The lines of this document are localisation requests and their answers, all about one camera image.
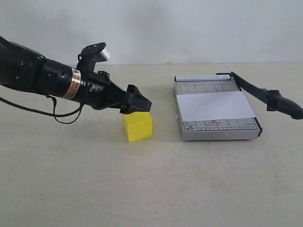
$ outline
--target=yellow cube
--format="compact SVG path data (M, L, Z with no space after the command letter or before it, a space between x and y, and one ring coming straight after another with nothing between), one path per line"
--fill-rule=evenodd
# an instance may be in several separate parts
M129 142L152 137L152 117L149 112L123 114L123 126Z

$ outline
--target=white paper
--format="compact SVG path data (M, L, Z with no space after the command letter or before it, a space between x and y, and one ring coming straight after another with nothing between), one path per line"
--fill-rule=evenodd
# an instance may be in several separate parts
M184 122L255 117L242 91L177 95L177 99Z

